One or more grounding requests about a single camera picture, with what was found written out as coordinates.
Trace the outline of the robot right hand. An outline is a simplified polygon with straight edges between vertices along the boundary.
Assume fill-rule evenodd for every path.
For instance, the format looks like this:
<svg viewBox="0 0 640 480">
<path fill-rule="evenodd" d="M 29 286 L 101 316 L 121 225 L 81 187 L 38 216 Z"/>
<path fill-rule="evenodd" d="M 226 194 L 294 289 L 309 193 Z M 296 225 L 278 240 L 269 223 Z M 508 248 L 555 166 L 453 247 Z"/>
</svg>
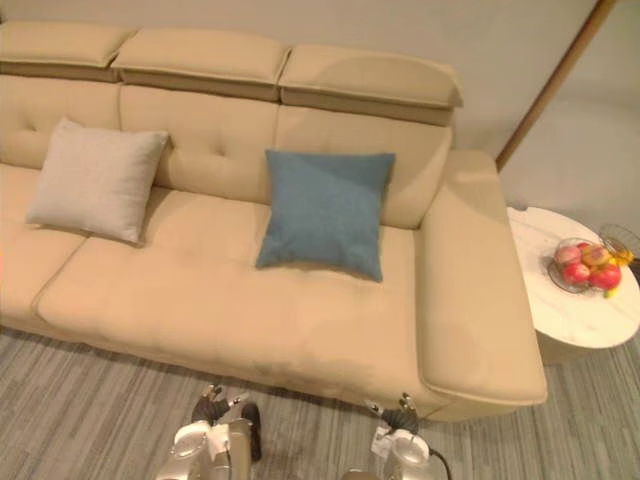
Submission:
<svg viewBox="0 0 640 480">
<path fill-rule="evenodd" d="M 389 426 L 389 433 L 405 430 L 412 435 L 417 435 L 420 421 L 413 398 L 407 392 L 403 392 L 398 403 L 398 408 L 389 409 L 383 408 L 373 400 L 365 401 L 366 407 Z"/>
</svg>

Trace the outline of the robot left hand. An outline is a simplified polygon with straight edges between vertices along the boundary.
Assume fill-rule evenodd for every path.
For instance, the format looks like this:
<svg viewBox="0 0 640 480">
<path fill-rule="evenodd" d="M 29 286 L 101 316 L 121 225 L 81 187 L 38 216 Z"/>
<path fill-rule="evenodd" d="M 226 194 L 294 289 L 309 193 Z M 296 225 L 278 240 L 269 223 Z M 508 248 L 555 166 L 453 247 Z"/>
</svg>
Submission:
<svg viewBox="0 0 640 480">
<path fill-rule="evenodd" d="M 228 397 L 226 389 L 222 385 L 209 384 L 201 392 L 192 410 L 191 422 L 206 422 L 208 425 L 214 426 L 232 407 L 248 398 L 248 392 Z"/>
</svg>

